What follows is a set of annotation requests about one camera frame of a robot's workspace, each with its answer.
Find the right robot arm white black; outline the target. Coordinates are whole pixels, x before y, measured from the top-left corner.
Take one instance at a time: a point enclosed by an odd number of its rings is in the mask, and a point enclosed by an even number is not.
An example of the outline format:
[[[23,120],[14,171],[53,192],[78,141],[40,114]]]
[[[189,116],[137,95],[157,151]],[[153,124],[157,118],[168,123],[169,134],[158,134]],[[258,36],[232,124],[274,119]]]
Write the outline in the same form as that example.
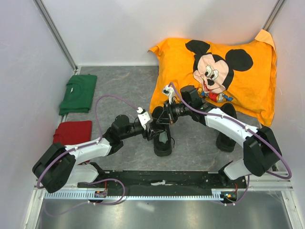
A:
[[[163,113],[157,119],[158,124],[174,124],[179,117],[188,115],[194,121],[216,129],[243,148],[241,160],[222,168],[223,173],[218,176],[222,187],[228,188],[236,179],[246,175],[260,177],[279,161],[282,154],[270,128],[247,125],[227,115],[220,108],[204,103],[192,85],[181,89],[179,98],[182,101],[179,103],[174,100],[177,94],[173,85],[166,85],[162,93],[168,96],[168,100],[164,103]]]

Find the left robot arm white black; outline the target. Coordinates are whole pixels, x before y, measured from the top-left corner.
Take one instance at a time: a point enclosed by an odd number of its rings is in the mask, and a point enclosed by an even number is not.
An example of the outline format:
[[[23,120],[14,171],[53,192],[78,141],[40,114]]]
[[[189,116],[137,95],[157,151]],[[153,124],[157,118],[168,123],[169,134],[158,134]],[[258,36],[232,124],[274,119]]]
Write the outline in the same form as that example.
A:
[[[49,193],[82,182],[101,187],[105,177],[90,160],[116,153],[123,147],[126,138],[142,135],[144,139],[151,140],[161,132],[147,112],[139,114],[134,122],[121,114],[102,138],[70,146],[54,143],[32,168],[38,178],[37,187],[45,188]]]

